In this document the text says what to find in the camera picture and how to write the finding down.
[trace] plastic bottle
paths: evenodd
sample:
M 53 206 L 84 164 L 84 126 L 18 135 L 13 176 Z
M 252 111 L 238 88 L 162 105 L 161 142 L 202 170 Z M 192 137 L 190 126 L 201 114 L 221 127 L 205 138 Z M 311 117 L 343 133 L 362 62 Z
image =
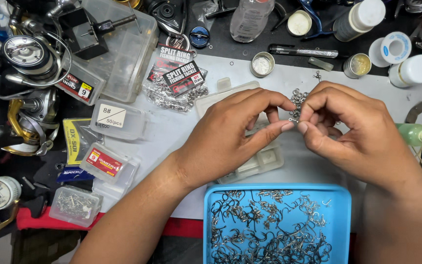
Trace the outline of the plastic bottle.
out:
M 274 2 L 275 0 L 240 0 L 239 7 L 232 15 L 232 38 L 243 43 L 256 39 L 266 26 Z
M 335 21 L 335 37 L 343 42 L 353 40 L 377 26 L 384 16 L 385 5 L 382 0 L 364 0 Z
M 396 123 L 397 129 L 405 142 L 413 147 L 422 146 L 422 124 Z
M 389 69 L 390 82 L 396 87 L 408 87 L 422 84 L 422 54 L 394 64 Z

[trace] forearm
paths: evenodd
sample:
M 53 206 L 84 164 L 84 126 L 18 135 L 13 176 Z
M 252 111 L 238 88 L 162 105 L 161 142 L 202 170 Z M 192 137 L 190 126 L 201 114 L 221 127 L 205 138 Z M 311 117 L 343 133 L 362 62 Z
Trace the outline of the forearm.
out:
M 414 173 L 395 192 L 367 185 L 357 263 L 422 263 L 422 172 Z
M 167 219 L 191 191 L 176 173 L 170 155 L 102 217 L 71 263 L 146 263 Z

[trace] white cutting mat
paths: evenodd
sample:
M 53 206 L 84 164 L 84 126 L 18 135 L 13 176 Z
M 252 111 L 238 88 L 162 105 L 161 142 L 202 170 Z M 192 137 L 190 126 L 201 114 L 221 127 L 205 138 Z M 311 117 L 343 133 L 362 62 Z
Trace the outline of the white cutting mat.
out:
M 198 55 L 195 58 L 199 67 L 208 70 L 206 81 L 210 93 L 217 92 L 217 80 L 230 77 L 232 87 L 253 80 L 258 81 L 261 87 L 283 93 L 291 97 L 292 91 L 299 88 L 302 92 L 310 92 L 318 83 L 314 78 L 317 69 L 276 65 L 273 72 L 265 78 L 257 78 L 250 72 L 250 61 L 234 60 L 207 55 Z M 405 120 L 408 111 L 422 101 L 422 85 L 407 89 L 394 87 L 389 83 L 388 77 L 366 75 L 361 79 L 349 79 L 343 72 L 327 72 L 320 69 L 322 80 L 332 81 L 352 87 L 370 97 L 381 99 L 394 121 L 401 123 Z M 177 113 L 172 110 L 163 110 L 150 103 L 145 94 L 138 96 L 132 103 L 135 108 L 146 111 L 150 126 L 147 131 L 146 141 L 126 142 L 118 139 L 107 138 L 106 145 L 111 149 L 118 149 L 126 154 L 136 153 L 143 159 L 132 189 L 146 175 L 152 171 L 170 152 L 179 148 L 187 139 L 193 127 L 198 122 L 198 115 L 193 109 L 189 113 Z M 281 119 L 288 119 L 289 114 L 280 111 Z M 422 124 L 422 114 L 418 116 L 417 123 Z M 342 132 L 348 129 L 342 124 L 338 126 Z M 353 224 L 355 227 L 360 208 L 364 184 L 346 177 L 329 161 L 310 152 L 296 129 L 285 132 L 278 137 L 282 145 L 285 164 L 276 170 L 248 177 L 240 182 L 313 182 L 336 183 L 346 187 L 353 196 Z M 185 197 L 182 203 L 172 214 L 172 217 L 202 219 L 203 198 L 205 187 L 199 188 Z M 104 201 L 102 211 L 109 209 L 111 204 Z

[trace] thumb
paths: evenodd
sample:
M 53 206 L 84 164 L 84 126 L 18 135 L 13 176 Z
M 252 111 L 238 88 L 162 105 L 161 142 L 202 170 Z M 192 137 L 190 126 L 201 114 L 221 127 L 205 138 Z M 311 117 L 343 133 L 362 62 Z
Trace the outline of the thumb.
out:
M 255 154 L 275 140 L 281 133 L 293 127 L 294 124 L 287 120 L 271 123 L 253 134 L 245 146 L 248 148 L 249 152 Z
M 338 141 L 334 141 L 312 123 L 307 121 L 299 122 L 297 129 L 304 136 L 305 146 L 312 152 L 325 158 L 337 158 L 341 155 L 345 146 Z

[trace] pen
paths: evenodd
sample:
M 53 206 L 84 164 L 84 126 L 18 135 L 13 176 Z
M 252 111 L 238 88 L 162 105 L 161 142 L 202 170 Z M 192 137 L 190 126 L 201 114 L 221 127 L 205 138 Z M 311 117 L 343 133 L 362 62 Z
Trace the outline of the pen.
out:
M 270 44 L 268 46 L 268 53 L 279 55 L 299 55 L 299 56 L 313 56 L 322 58 L 339 58 L 337 50 L 324 49 L 310 49 L 310 48 L 296 48 L 294 45 Z

